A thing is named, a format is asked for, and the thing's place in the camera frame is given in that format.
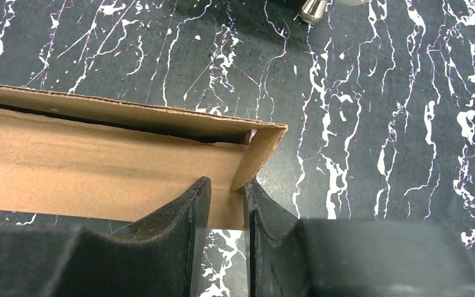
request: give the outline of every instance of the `metal knob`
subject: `metal knob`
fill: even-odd
[[[299,15],[301,19],[309,24],[316,24],[323,19],[327,0],[307,0],[301,7]]]

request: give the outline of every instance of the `black object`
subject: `black object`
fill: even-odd
[[[0,226],[0,296],[197,294],[210,179],[110,236],[82,226]]]
[[[432,222],[298,220],[245,186],[249,296],[475,296],[475,263]]]

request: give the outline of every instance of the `marble table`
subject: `marble table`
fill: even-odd
[[[258,180],[290,212],[439,220],[475,255],[475,0],[300,5],[0,0],[0,84],[286,123]],[[245,296],[242,233],[207,236],[200,296]]]

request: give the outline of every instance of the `brown cardboard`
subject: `brown cardboard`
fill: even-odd
[[[212,180],[210,228],[241,229],[238,189],[286,126],[177,108],[0,86],[0,105],[130,126],[134,131],[0,108],[0,209],[134,221],[200,176]],[[250,144],[244,139],[257,130]],[[208,138],[205,144],[192,139]]]

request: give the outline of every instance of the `gray object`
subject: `gray object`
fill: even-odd
[[[370,0],[338,0],[339,3],[348,6],[358,6],[369,2]],[[299,15],[301,19],[309,24],[316,24],[323,19],[327,0],[307,0],[301,7]]]

